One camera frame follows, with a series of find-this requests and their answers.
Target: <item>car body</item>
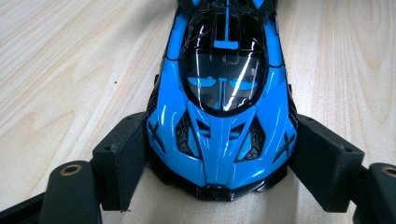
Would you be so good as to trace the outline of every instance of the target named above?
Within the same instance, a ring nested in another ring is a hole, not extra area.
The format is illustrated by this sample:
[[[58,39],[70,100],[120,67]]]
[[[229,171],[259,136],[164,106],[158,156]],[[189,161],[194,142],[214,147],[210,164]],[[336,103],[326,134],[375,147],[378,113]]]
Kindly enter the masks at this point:
[[[276,5],[178,1],[148,102],[148,141],[198,198],[232,201],[286,175],[298,122]]]

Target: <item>blue sports car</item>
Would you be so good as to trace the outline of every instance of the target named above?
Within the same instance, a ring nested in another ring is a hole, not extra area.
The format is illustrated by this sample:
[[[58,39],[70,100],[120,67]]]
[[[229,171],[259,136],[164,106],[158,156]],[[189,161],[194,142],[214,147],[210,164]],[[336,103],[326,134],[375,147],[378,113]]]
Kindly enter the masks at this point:
[[[147,112],[152,155],[198,198],[232,201],[286,175],[297,112],[276,0],[179,0]]]

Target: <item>air vent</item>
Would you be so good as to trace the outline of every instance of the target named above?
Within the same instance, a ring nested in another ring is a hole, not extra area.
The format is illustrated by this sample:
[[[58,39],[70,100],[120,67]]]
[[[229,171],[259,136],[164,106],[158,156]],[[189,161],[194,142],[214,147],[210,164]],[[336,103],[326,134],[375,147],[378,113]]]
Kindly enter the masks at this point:
[[[241,132],[244,130],[245,124],[238,125],[231,129],[230,131],[230,140],[234,140],[241,135]]]
[[[247,138],[241,146],[237,161],[251,161],[257,159],[262,154],[265,142],[265,132],[259,121],[254,118],[248,128]]]
[[[197,124],[198,124],[199,131],[201,132],[201,135],[204,137],[210,138],[211,135],[210,135],[209,127],[199,120],[197,120]]]
[[[185,113],[176,126],[177,148],[181,153],[194,158],[199,158],[198,145],[192,133],[191,120],[188,113]]]

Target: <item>light wood desk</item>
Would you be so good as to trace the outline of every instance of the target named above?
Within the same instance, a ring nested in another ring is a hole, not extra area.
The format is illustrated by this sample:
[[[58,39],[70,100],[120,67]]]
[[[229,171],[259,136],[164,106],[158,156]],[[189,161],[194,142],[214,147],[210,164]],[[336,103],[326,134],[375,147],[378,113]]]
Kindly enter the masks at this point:
[[[123,117],[146,108],[175,0],[0,2],[0,210],[86,160]],[[396,2],[280,0],[299,113],[396,163]],[[265,193],[202,202],[146,169],[131,212],[105,223],[349,223],[326,214],[293,173]]]

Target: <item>toy car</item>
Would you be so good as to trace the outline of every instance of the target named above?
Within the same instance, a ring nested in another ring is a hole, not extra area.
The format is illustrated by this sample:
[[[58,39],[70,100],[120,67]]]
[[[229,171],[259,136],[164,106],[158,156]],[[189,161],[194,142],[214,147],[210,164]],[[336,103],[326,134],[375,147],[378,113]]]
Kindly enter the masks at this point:
[[[148,140],[160,170],[198,198],[232,201],[286,175],[298,122],[276,5],[178,2],[148,102]]]

